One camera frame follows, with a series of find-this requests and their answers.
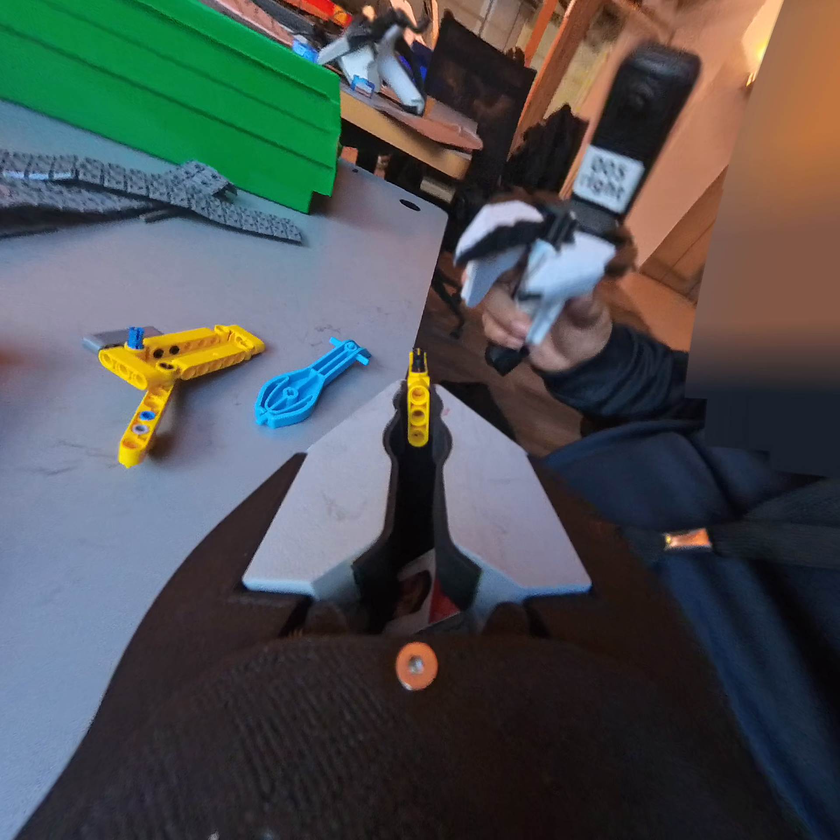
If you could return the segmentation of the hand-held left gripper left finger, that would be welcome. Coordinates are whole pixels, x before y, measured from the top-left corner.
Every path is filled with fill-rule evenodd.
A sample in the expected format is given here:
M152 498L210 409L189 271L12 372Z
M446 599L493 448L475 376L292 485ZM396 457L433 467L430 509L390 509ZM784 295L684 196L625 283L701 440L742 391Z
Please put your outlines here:
M245 571L248 592L359 601L356 562L392 530L404 381L394 381L312 444Z

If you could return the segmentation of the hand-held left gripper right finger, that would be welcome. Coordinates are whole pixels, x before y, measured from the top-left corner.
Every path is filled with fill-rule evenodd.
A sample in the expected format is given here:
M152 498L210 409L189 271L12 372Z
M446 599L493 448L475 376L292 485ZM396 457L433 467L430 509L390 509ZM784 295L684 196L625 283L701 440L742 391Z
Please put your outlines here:
M592 588L522 447L434 387L433 524L437 577L464 613Z

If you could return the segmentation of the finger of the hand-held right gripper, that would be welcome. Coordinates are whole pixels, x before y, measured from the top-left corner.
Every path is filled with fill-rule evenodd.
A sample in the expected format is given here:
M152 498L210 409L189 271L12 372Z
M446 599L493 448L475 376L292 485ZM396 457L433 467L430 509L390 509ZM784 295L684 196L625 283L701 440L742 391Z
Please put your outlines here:
M513 269L546 223L539 208L519 200L483 206L455 247L455 266L463 270L461 298L475 308L493 285Z
M554 247L531 247L515 292L515 303L529 317L558 317L565 305L595 287L617 253L613 242L586 233Z

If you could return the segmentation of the yellow toy brick beam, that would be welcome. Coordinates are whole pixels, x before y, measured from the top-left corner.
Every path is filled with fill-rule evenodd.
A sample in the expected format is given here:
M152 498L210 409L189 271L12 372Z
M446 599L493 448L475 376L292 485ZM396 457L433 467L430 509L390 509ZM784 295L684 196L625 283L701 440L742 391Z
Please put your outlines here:
M415 347L406 373L406 440L414 448L424 448L429 440L430 387L427 355Z

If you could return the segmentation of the grey desk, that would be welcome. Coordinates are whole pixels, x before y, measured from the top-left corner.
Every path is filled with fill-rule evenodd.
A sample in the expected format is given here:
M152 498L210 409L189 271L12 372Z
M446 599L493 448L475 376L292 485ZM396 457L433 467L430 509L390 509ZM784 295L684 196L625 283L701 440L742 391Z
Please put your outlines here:
M445 213L341 162L294 246L187 218L80 226L2 242L1 832L13 838L65 769L132 635L195 546L384 386L417 335ZM156 451L123 468L141 394L82 346L88 333L236 324L266 343L183 385ZM330 352L371 354L308 419L271 429L268 379Z

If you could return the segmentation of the white photo card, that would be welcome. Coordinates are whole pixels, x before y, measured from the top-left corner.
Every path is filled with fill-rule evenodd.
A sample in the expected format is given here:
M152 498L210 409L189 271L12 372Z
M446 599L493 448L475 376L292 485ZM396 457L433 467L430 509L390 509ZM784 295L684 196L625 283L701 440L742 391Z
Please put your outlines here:
M443 592L435 549L417 556L396 576L397 594L383 634L409 637L458 621L461 611Z

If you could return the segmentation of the blue plastic toy piece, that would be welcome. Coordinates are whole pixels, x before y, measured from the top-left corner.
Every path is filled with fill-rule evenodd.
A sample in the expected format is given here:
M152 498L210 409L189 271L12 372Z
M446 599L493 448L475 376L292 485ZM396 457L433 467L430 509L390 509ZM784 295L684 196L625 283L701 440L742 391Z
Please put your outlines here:
M257 425L278 429L302 423L326 386L354 364L371 360L370 352L352 340L331 338L330 343L331 351L310 365L276 375L261 386L254 406Z

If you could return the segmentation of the wooden table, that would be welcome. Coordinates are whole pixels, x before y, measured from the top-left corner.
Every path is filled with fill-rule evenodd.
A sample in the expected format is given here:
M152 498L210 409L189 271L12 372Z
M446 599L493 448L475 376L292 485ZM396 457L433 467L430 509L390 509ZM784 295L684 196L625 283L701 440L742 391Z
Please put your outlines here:
M470 121L441 120L447 112L443 106L432 103L431 111L417 117L388 97L367 98L344 84L339 89L344 122L458 182L483 147Z

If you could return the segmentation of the black monitor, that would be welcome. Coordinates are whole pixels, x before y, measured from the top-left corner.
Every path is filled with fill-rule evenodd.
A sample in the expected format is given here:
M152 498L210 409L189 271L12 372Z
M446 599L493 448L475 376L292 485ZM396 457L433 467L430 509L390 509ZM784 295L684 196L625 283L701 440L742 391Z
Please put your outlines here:
M468 184L487 193L497 189L535 77L534 70L479 38L450 12L440 18L425 92L476 123L482 148L472 154Z

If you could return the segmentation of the yellow toy brick assembly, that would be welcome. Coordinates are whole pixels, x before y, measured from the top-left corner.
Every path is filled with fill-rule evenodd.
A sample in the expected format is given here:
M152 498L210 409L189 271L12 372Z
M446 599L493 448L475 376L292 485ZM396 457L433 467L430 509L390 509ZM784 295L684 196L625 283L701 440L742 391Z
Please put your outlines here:
M101 366L143 394L121 435L119 463L129 469L143 462L178 384L250 361L265 350L253 333L222 324L159 335L131 327L123 343L101 348Z

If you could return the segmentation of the white plastic object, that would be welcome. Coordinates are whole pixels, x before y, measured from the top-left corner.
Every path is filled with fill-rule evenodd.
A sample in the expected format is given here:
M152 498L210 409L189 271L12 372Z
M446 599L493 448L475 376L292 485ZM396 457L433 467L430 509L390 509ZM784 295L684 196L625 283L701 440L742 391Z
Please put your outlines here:
M389 88L404 111L422 117L424 79L405 32L422 35L430 22L425 14L416 22L400 7L373 18L358 16L342 36L320 49L316 63L337 67L352 89L366 88L375 95Z

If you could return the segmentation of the grey toy track strip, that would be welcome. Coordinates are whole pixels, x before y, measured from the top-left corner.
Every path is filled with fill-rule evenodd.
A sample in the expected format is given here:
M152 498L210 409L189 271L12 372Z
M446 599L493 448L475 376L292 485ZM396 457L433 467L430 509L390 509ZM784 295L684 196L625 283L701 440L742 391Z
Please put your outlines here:
M45 183L3 182L1 211L2 228L46 228L173 212L249 235L293 245L303 243L300 229L285 218L194 192L176 193L161 201Z
M150 173L89 157L2 149L1 175L8 180L78 186L169 204L203 196L228 198L237 192L236 185L199 161Z

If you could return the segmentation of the person's dark blue clothing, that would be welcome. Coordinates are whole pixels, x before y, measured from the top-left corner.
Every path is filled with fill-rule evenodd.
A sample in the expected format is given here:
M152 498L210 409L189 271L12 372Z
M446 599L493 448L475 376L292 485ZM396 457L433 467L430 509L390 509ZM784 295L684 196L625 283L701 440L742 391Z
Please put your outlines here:
M838 838L838 479L708 446L698 423L582 426L542 463L675 597L806 836Z

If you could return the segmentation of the small grey block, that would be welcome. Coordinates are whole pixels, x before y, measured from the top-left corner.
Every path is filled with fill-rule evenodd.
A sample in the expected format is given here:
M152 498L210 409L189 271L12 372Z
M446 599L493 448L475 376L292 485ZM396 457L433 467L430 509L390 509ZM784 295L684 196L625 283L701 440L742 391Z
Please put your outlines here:
M144 342L150 338L163 335L155 327L128 327L107 331L90 332L82 337L82 345L89 351L99 353L117 347L127 347L130 350L143 348Z

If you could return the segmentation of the green plastic crate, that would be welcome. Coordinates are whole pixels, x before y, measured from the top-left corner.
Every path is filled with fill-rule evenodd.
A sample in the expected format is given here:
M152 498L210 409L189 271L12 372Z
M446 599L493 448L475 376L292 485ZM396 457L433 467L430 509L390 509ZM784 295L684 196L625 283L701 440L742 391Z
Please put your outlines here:
M308 213L330 196L340 83L202 2L5 1L2 99Z

